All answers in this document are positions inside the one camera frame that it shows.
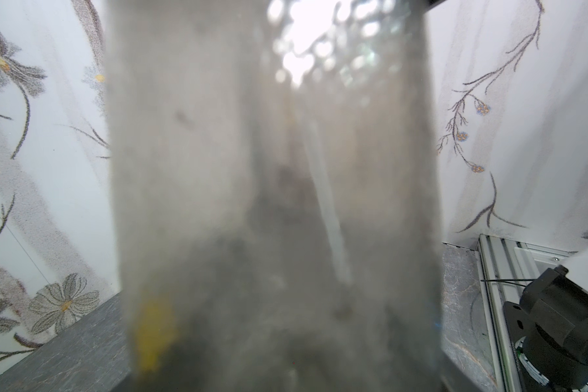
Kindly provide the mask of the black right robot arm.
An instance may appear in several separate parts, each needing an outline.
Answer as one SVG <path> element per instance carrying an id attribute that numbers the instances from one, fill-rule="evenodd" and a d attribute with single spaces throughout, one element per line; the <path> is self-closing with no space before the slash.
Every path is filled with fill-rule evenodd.
<path id="1" fill-rule="evenodd" d="M 588 248 L 505 302 L 512 391 L 588 391 Z"/>

